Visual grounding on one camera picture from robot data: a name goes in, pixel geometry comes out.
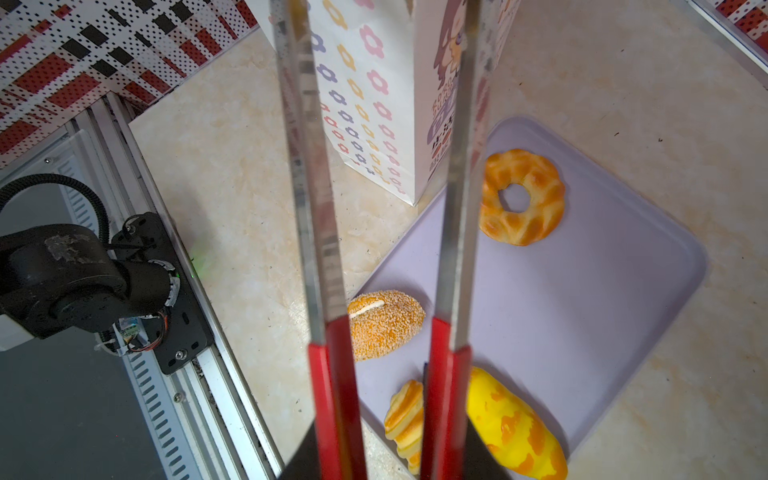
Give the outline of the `white flowered paper bag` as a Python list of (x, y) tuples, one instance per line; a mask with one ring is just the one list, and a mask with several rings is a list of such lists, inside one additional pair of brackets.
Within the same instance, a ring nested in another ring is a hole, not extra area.
[(325, 135), (350, 168), (414, 205), (450, 156), (463, 1), (310, 1)]

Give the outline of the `sesame-coated fake bread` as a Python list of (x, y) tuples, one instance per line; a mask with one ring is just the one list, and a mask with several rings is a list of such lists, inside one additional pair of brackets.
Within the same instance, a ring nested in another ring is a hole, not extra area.
[(354, 360), (380, 358), (401, 348), (422, 329), (426, 312), (398, 290), (362, 294), (347, 307)]

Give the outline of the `large spiral fake bread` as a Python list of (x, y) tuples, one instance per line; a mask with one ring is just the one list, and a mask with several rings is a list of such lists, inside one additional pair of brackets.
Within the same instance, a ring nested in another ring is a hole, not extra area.
[(413, 475), (419, 475), (421, 469), (424, 417), (423, 384), (409, 380), (392, 396), (384, 427), (385, 438), (395, 442), (397, 455)]

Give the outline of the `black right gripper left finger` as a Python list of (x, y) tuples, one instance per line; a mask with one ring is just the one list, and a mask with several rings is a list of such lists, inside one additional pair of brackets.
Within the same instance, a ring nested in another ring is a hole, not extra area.
[(315, 423), (312, 423), (293, 457), (286, 463), (279, 480), (320, 480)]

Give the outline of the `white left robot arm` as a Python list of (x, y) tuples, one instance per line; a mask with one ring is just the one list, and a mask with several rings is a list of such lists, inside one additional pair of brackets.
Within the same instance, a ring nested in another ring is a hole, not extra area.
[(154, 216), (134, 215), (111, 237), (100, 197), (86, 184), (52, 173), (9, 182), (1, 189), (1, 204), (44, 184), (78, 192), (92, 206), (98, 229), (49, 224), (2, 236), (2, 350), (72, 327), (114, 334), (131, 353), (161, 345), (182, 280), (173, 255), (163, 249), (164, 236), (139, 234)]

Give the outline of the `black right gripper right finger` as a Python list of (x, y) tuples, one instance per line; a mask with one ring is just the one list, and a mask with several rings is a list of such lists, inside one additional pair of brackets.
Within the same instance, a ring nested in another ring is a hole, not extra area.
[(466, 430), (464, 479), (510, 480), (508, 470), (494, 459), (473, 425), (468, 425)]

